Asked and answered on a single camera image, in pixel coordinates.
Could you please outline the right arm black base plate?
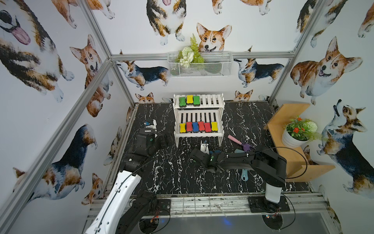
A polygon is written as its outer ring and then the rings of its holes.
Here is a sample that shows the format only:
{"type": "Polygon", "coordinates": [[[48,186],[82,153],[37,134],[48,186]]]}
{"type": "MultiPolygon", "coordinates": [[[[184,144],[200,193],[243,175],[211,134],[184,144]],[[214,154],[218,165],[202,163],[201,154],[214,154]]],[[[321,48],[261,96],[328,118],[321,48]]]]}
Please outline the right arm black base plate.
{"type": "Polygon", "coordinates": [[[284,196],[281,196],[279,203],[273,203],[266,200],[265,196],[248,197],[249,208],[252,213],[289,212],[290,207],[284,196]]]}

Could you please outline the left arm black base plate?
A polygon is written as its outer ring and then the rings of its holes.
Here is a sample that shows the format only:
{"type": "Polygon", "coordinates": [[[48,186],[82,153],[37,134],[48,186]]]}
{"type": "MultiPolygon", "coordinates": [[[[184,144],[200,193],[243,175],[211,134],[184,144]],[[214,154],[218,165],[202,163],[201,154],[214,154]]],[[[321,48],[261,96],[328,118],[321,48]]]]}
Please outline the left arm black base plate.
{"type": "Polygon", "coordinates": [[[158,199],[155,205],[152,205],[149,211],[143,216],[144,218],[152,218],[154,216],[170,215],[171,199],[158,199]]]}

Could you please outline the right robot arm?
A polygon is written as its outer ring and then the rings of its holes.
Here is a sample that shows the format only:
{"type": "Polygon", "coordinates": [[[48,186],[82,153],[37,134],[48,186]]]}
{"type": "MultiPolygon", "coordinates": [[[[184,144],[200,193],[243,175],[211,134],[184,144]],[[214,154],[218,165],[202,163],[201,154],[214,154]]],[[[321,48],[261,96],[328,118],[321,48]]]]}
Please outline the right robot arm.
{"type": "Polygon", "coordinates": [[[287,160],[270,148],[212,155],[195,148],[190,153],[190,159],[213,174],[235,169],[255,171],[266,183],[266,200],[274,204],[280,202],[282,187],[286,182],[287,160]]]}

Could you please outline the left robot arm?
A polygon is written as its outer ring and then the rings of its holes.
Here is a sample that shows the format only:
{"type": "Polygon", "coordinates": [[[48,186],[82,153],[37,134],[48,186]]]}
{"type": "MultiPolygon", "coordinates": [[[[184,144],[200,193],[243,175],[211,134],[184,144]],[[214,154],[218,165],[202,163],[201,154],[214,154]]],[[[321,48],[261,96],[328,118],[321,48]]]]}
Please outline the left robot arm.
{"type": "Polygon", "coordinates": [[[141,170],[155,160],[160,150],[174,144],[171,132],[142,128],[131,150],[123,157],[122,170],[103,207],[86,230],[88,234],[129,234],[143,216],[157,212],[156,195],[141,192],[129,210],[126,205],[141,181],[141,170]]]}

